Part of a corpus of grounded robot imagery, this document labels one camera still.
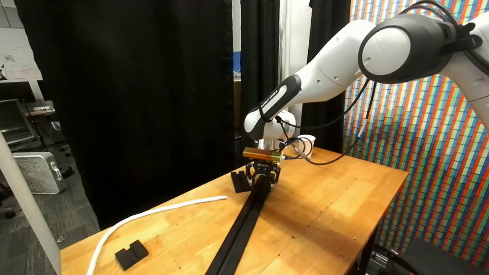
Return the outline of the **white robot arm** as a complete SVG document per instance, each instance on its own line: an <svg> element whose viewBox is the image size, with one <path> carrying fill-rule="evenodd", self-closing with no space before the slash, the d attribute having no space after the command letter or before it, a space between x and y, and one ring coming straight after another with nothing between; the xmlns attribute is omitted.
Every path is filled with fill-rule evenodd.
<svg viewBox="0 0 489 275"><path fill-rule="evenodd" d="M359 76L397 84L437 73L458 86L489 127L487 12L466 24L406 12L380 24L354 20L246 115L244 131L253 141L284 138L279 121L293 118L292 105L330 101Z"/></svg>

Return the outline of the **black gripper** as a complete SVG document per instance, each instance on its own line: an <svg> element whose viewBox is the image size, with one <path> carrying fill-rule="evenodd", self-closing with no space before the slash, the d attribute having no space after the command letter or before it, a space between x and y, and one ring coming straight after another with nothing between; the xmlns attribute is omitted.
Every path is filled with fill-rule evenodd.
<svg viewBox="0 0 489 275"><path fill-rule="evenodd" d="M246 177L255 183L260 176L269 176L272 183L278 182L281 168L276 162L252 160L246 165Z"/></svg>

